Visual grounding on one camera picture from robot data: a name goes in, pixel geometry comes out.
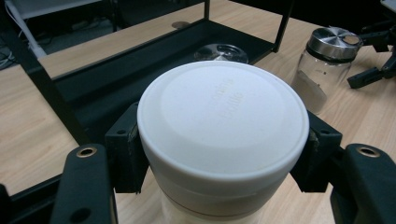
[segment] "screw hole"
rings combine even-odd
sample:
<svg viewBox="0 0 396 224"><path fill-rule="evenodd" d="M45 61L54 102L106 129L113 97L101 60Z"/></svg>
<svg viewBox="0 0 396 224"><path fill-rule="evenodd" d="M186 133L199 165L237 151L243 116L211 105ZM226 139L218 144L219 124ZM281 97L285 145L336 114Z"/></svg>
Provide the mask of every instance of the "screw hole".
<svg viewBox="0 0 396 224"><path fill-rule="evenodd" d="M81 223L91 215L91 210L88 208L80 208L72 214L70 221L72 223Z"/></svg>
<svg viewBox="0 0 396 224"><path fill-rule="evenodd" d="M358 151L361 155L366 156L366 157L372 157L372 158L377 158L381 156L379 152L377 152L374 149L368 148L368 147L359 147Z"/></svg>
<svg viewBox="0 0 396 224"><path fill-rule="evenodd" d="M86 148L81 149L77 153L77 156L80 158L87 158L87 157L90 157L91 155L95 154L96 151L97 151L97 149L94 147L86 147Z"/></svg>

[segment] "black shelf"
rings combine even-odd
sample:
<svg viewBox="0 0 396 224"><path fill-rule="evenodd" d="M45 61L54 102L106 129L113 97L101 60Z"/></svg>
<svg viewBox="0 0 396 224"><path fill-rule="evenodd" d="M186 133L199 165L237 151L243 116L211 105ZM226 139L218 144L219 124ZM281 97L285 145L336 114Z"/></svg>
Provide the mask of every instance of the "black shelf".
<svg viewBox="0 0 396 224"><path fill-rule="evenodd" d="M227 26L202 19L190 26L151 40L53 79L90 139L103 144L105 133L156 77L185 63L209 44L242 49L250 63L269 54L276 45Z"/></svg>

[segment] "round metal object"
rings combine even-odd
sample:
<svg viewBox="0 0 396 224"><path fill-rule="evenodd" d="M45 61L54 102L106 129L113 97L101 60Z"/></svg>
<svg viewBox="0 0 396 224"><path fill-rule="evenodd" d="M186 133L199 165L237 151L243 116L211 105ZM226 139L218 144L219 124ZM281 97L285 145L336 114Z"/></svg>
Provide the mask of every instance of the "round metal object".
<svg viewBox="0 0 396 224"><path fill-rule="evenodd" d="M78 153L77 157L79 158L87 158L95 154L97 149L95 147L85 147L82 148Z"/></svg>
<svg viewBox="0 0 396 224"><path fill-rule="evenodd" d="M356 150L358 150L361 155L366 157L378 158L381 156L378 151L369 147L358 147Z"/></svg>
<svg viewBox="0 0 396 224"><path fill-rule="evenodd" d="M195 61L230 61L248 63L248 55L240 48L226 44L203 46L194 54Z"/></svg>
<svg viewBox="0 0 396 224"><path fill-rule="evenodd" d="M325 58L351 62L358 54L362 45L358 35L348 30L329 27L315 30L308 43L307 49Z"/></svg>

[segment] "metal lid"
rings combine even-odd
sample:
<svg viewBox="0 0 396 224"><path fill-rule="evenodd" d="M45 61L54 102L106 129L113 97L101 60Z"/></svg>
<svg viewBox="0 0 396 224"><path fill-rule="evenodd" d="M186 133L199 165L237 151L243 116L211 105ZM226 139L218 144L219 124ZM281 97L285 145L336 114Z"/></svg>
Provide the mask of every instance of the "metal lid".
<svg viewBox="0 0 396 224"><path fill-rule="evenodd" d="M309 39L306 49L313 56L328 62L352 62L362 45L358 35L338 27L318 28Z"/></svg>

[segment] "black metal frame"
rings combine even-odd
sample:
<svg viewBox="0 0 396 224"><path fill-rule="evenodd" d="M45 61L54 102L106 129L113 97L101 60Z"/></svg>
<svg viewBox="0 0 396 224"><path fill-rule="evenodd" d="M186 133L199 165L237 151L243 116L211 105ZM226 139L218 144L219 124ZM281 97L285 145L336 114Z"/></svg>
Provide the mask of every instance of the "black metal frame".
<svg viewBox="0 0 396 224"><path fill-rule="evenodd" d="M188 27L54 79L13 34L7 18L2 18L1 35L78 143L104 144L107 130L139 100L149 83L169 69L194 62L192 55L202 46L237 46L247 53L249 63L277 52L294 3L286 1L290 7L282 15L275 43L211 21L210 1L205 0L204 17Z"/></svg>
<svg viewBox="0 0 396 224"><path fill-rule="evenodd" d="M365 87L383 78L396 77L396 14L386 7L383 7L383 14L388 20L363 27L360 38L363 46L373 46L376 52L391 51L392 54L380 69L373 67L349 77L347 82L352 89Z"/></svg>

